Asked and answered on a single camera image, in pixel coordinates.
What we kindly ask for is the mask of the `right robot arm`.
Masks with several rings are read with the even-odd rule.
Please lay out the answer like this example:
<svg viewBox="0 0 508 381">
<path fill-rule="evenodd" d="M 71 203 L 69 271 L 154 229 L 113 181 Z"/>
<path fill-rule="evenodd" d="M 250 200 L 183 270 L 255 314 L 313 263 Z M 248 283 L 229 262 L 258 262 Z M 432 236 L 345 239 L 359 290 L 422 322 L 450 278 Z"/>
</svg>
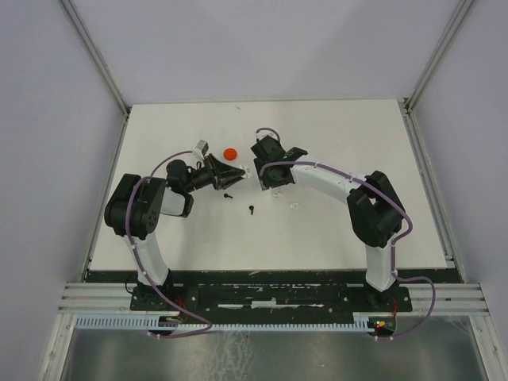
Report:
<svg viewBox="0 0 508 381">
<path fill-rule="evenodd" d="M 251 150 L 264 190 L 290 184 L 310 187 L 348 207 L 352 230 L 365 245 L 364 301 L 373 310 L 390 305 L 400 283 L 395 245 L 412 232 L 414 224 L 388 177 L 381 171 L 354 175 L 338 170 L 301 148 L 286 151 L 268 135 Z"/>
</svg>

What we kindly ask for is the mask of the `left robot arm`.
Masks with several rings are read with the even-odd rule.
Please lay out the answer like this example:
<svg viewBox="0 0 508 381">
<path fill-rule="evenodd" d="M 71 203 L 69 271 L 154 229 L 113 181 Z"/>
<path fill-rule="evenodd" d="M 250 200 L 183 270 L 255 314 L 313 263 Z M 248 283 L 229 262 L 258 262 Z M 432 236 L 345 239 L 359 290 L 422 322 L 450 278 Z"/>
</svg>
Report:
<svg viewBox="0 0 508 381">
<path fill-rule="evenodd" d="M 160 216 L 188 217 L 194 191 L 208 186 L 224 191 L 248 178 L 248 169 L 223 163 L 212 154 L 192 167 L 179 158 L 187 153 L 178 152 L 158 165 L 166 167 L 165 178 L 125 173 L 106 204 L 104 222 L 127 244 L 137 268 L 137 283 L 130 291 L 133 310 L 166 310 L 177 300 L 156 238 Z"/>
</svg>

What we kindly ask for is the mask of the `round white earbud case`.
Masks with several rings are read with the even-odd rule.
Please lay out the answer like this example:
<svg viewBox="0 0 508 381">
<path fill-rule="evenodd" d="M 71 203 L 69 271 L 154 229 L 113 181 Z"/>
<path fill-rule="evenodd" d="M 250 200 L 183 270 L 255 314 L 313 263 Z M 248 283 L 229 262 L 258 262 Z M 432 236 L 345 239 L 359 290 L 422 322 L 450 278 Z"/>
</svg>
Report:
<svg viewBox="0 0 508 381">
<path fill-rule="evenodd" d="M 249 179 L 252 177 L 252 171 L 249 166 L 241 165 L 241 169 L 244 171 L 243 178 Z"/>
</svg>

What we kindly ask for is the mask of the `round orange earbud case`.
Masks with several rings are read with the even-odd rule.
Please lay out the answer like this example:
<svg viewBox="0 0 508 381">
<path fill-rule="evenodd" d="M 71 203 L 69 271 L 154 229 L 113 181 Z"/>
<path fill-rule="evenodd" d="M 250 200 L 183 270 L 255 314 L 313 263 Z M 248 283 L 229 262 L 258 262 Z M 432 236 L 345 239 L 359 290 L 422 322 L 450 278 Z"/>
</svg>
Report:
<svg viewBox="0 0 508 381">
<path fill-rule="evenodd" d="M 227 148 L 223 152 L 223 157 L 228 161 L 233 161 L 237 158 L 237 150 L 235 148 Z"/>
</svg>

